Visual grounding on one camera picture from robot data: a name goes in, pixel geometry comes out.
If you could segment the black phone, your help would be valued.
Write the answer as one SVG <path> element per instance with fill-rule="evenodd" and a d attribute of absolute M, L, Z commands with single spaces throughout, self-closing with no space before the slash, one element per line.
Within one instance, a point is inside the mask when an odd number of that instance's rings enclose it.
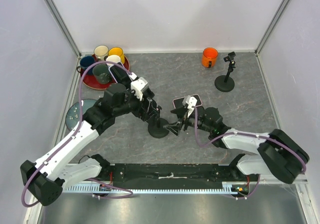
<path fill-rule="evenodd" d="M 154 99 L 147 97 L 147 123 L 153 123 L 160 117 L 157 103 Z"/>

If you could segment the black round-base phone stand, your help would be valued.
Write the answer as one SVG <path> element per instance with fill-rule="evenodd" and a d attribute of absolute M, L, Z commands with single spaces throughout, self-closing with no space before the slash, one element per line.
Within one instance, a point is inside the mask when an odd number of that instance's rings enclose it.
<path fill-rule="evenodd" d="M 235 87 L 235 82 L 232 77 L 230 77 L 230 74 L 234 71 L 236 68 L 236 62 L 234 60 L 234 57 L 236 56 L 235 52 L 230 52 L 226 57 L 224 57 L 225 62 L 229 62 L 228 64 L 228 71 L 226 75 L 220 75 L 218 76 L 215 81 L 214 85 L 215 87 L 222 92 L 230 92 Z"/>

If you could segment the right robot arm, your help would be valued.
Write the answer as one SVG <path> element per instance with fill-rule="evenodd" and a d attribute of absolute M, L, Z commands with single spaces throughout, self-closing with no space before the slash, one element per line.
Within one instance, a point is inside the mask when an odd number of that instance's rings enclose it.
<path fill-rule="evenodd" d="M 223 149 L 238 149 L 248 152 L 240 154 L 231 163 L 229 175 L 233 180 L 242 180 L 246 175 L 272 174 L 279 181 L 291 184 L 305 173 L 308 154 L 284 131 L 274 129 L 270 133 L 243 132 L 223 123 L 217 108 L 181 107 L 172 110 L 178 120 L 164 125 L 164 129 L 179 135 L 188 127 L 195 132 L 209 133 L 209 145 Z"/>

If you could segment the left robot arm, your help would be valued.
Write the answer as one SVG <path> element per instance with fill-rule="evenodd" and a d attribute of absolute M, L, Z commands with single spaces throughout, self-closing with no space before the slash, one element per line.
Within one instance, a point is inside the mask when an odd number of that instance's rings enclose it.
<path fill-rule="evenodd" d="M 131 82 L 129 88 L 120 83 L 111 84 L 103 97 L 80 114 L 75 129 L 58 145 L 35 162 L 26 160 L 21 164 L 23 193 L 29 191 L 37 203 L 48 206 L 68 185 L 94 177 L 106 180 L 110 174 L 108 162 L 98 155 L 90 158 L 86 167 L 79 164 L 71 173 L 66 173 L 64 168 L 85 146 L 111 127 L 118 116 L 132 113 L 149 125 L 155 124 L 160 118 L 160 107 L 153 97 L 149 84 L 142 78 Z"/>

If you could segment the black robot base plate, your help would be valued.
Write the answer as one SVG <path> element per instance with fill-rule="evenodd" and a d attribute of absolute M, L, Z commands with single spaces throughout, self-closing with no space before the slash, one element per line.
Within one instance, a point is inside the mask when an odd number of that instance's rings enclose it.
<path fill-rule="evenodd" d="M 218 189 L 223 182 L 253 183 L 234 166 L 218 164 L 128 164 L 117 163 L 103 168 L 95 177 L 99 181 L 125 189 Z"/>

